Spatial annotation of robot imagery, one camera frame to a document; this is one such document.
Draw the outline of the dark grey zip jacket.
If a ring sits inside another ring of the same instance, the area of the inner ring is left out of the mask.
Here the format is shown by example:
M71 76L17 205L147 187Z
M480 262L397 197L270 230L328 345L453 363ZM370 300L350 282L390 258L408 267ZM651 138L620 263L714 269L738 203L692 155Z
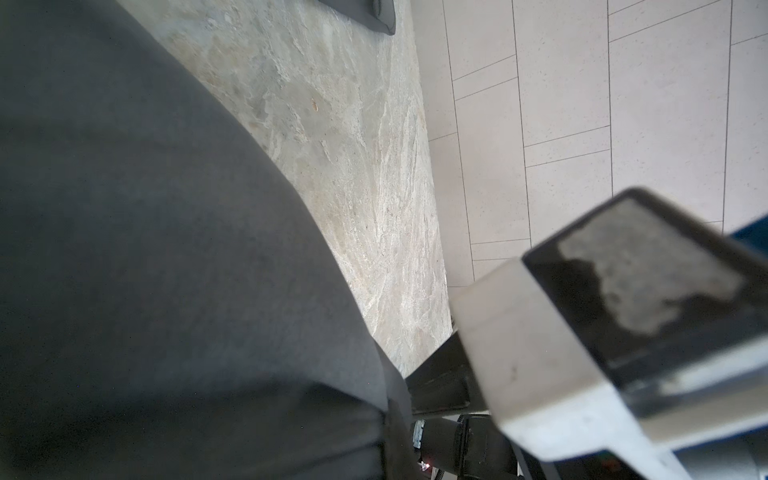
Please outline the dark grey zip jacket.
M113 1L1 5L1 475L421 475L304 202Z

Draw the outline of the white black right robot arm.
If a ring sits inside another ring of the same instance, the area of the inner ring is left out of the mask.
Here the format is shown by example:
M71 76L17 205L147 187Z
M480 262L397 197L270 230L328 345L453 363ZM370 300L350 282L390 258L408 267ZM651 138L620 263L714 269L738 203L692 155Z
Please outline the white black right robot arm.
M452 334L406 383L414 445L435 479L636 479L616 455L601 451L544 462L512 443L482 412L485 403L461 340ZM767 431L709 442L676 453L693 479L764 479Z

